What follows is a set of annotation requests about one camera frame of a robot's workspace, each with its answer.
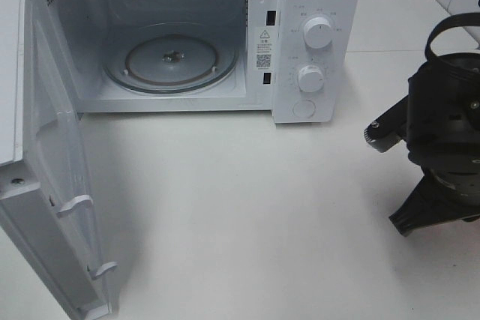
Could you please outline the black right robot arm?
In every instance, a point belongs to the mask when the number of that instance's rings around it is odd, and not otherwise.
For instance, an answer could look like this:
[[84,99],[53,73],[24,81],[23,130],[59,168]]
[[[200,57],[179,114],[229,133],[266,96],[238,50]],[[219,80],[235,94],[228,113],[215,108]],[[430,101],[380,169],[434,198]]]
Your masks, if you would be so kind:
[[406,147],[423,172],[389,219],[403,236],[479,218],[479,75],[460,80],[424,63],[409,78]]

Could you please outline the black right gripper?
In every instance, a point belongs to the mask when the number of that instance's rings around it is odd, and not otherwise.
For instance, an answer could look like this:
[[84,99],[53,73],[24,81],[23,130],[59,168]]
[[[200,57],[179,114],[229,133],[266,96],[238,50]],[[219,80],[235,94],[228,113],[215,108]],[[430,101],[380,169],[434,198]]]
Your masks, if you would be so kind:
[[479,132],[466,125],[411,127],[408,158],[427,173],[389,216],[397,231],[411,232],[479,218]]

